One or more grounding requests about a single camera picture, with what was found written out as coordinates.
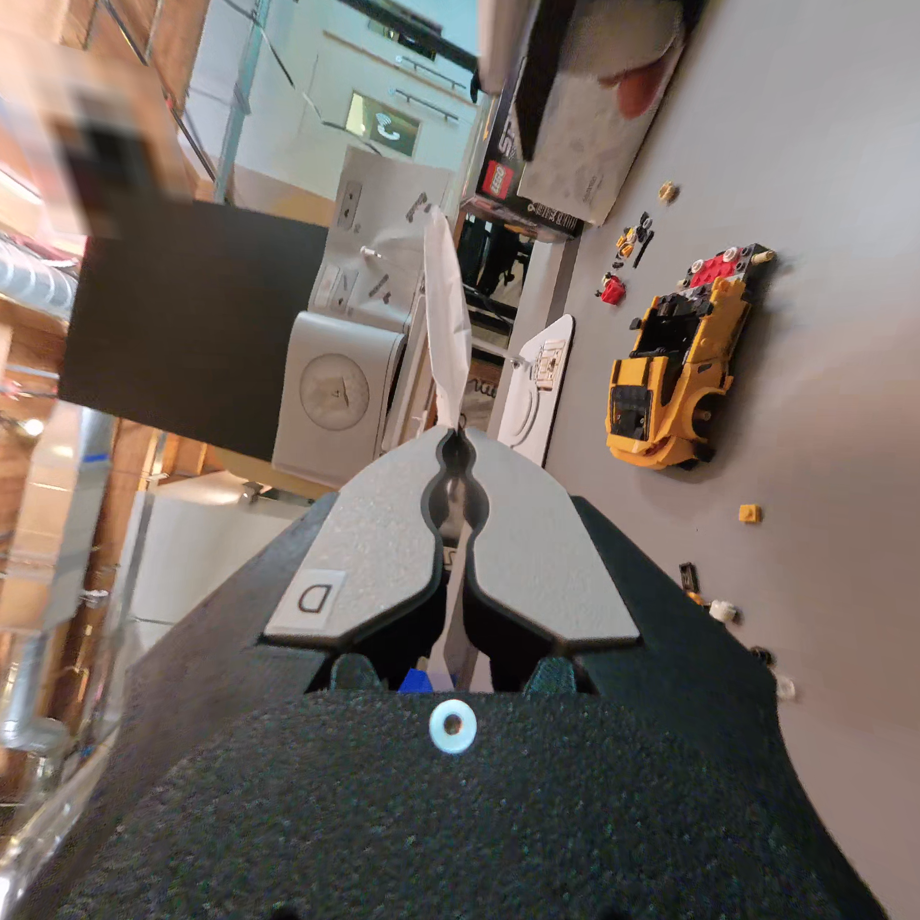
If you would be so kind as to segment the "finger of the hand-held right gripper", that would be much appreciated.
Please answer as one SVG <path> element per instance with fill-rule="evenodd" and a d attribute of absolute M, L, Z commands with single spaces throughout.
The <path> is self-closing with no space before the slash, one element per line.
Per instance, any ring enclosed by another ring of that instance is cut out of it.
<path fill-rule="evenodd" d="M 533 6 L 533 1 L 478 1 L 477 75 L 486 93 L 500 94 Z"/>

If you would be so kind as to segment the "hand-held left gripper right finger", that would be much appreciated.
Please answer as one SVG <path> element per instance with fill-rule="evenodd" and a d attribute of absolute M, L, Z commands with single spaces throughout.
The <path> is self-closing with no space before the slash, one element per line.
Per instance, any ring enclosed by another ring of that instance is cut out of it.
<path fill-rule="evenodd" d="M 640 638 L 575 504 L 541 466 L 477 430 L 471 449 L 467 585 L 513 623 L 568 650 Z"/>

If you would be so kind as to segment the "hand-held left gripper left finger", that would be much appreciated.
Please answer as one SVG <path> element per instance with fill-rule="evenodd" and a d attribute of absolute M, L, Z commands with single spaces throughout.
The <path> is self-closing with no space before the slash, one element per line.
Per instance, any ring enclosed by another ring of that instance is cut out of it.
<path fill-rule="evenodd" d="M 269 643 L 350 643 L 427 602 L 441 585 L 443 523 L 459 432 L 436 426 L 339 491 L 263 629 Z"/>

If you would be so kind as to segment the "pile of small lego pieces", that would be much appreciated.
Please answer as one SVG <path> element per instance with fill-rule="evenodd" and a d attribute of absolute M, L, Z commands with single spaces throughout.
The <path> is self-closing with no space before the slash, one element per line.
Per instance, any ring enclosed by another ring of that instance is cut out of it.
<path fill-rule="evenodd" d="M 728 602 L 717 600 L 709 603 L 698 592 L 684 590 L 684 593 L 694 603 L 703 607 L 708 615 L 725 626 L 739 623 L 741 620 L 740 610 Z M 798 691 L 792 679 L 777 670 L 776 656 L 772 651 L 762 646 L 752 646 L 749 652 L 772 673 L 776 683 L 776 698 L 779 701 L 789 702 L 798 698 Z"/>

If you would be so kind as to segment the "yellow lego car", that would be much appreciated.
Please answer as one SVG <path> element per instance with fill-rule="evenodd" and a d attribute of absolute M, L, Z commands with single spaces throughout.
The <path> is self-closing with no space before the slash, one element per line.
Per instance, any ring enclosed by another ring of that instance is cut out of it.
<path fill-rule="evenodd" d="M 607 392 L 605 443 L 616 460 L 655 472 L 711 462 L 734 352 L 775 260 L 761 244 L 698 259 L 633 319 L 634 346 L 613 363 Z"/>

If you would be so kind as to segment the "small torn white paper bag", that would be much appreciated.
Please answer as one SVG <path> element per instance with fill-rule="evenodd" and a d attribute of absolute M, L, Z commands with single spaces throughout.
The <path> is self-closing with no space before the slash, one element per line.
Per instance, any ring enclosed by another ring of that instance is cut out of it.
<path fill-rule="evenodd" d="M 432 683 L 471 689 L 478 651 L 464 626 L 466 544 L 466 464 L 468 444 L 462 425 L 462 401 L 470 370 L 472 333 L 451 226 L 437 206 L 425 226 L 423 268 L 428 346 L 434 384 L 436 425 L 446 429 L 443 443 L 445 478 L 435 489 L 443 504 L 435 519 L 448 564 L 446 619 L 432 651 Z"/>

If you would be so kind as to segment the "lego set box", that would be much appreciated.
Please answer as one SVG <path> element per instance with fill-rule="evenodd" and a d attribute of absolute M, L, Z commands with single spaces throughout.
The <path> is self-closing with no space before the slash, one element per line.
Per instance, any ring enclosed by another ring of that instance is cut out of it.
<path fill-rule="evenodd" d="M 473 152 L 461 190 L 461 207 L 487 222 L 516 227 L 546 243 L 565 243 L 581 236 L 584 223 L 521 192 L 525 161 L 518 139 L 514 100 L 523 73 L 519 57 L 500 95 L 489 98 L 477 127 Z"/>

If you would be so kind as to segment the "lego instruction booklet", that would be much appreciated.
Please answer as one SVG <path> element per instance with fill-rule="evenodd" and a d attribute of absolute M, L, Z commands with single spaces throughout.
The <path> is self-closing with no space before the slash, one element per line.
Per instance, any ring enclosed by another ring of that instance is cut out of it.
<path fill-rule="evenodd" d="M 424 234 L 454 177 L 348 149 L 316 281 L 289 339 L 274 468 L 339 489 L 383 452 L 418 338 Z"/>

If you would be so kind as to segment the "person's right hand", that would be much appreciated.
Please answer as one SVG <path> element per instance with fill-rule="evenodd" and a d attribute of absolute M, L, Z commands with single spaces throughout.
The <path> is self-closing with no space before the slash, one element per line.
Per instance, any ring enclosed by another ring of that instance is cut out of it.
<path fill-rule="evenodd" d="M 615 91 L 616 106 L 621 116 L 633 121 L 650 109 L 658 97 L 666 65 L 663 59 L 642 67 L 598 78 L 601 86 Z"/>

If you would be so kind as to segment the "white numbered paper bag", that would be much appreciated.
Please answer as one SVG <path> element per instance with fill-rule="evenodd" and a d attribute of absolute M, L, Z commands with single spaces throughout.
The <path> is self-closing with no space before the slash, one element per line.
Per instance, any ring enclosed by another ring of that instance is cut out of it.
<path fill-rule="evenodd" d="M 585 224 L 604 224 L 683 50 L 684 41 L 677 39 L 661 55 L 666 71 L 658 97 L 633 121 L 621 116 L 615 91 L 601 86 L 598 76 L 559 73 L 546 103 L 535 155 L 524 167 L 523 195 Z"/>

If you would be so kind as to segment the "white book stand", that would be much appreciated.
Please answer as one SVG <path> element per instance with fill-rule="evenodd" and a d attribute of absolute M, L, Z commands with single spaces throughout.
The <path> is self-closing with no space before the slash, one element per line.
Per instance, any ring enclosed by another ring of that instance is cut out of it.
<path fill-rule="evenodd" d="M 572 349 L 576 321 L 563 312 L 578 251 L 578 242 L 536 243 L 506 347 L 474 339 L 473 346 L 503 360 L 498 395 L 489 419 L 489 436 L 539 466 L 546 454 Z M 395 395 L 378 454 L 395 449 L 425 431 L 435 417 L 434 384 L 427 344 L 424 294 L 416 293 L 408 341 Z M 537 391 L 531 363 L 545 339 L 567 339 L 564 369 L 551 392 Z"/>

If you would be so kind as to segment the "black office chair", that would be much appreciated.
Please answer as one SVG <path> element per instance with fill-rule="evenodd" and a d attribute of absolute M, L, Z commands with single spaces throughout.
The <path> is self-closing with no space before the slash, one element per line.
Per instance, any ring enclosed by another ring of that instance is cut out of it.
<path fill-rule="evenodd" d="M 516 227 L 466 215 L 457 245 L 462 281 L 490 297 L 501 283 L 514 281 L 515 266 L 522 269 L 525 279 L 533 247 L 534 240 Z"/>

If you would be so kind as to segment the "large black panel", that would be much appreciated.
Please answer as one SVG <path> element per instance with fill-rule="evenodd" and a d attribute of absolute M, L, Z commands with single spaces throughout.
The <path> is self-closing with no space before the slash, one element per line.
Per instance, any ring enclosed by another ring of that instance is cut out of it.
<path fill-rule="evenodd" d="M 109 216 L 87 242 L 59 398 L 269 462 L 328 228 L 128 195 Z"/>

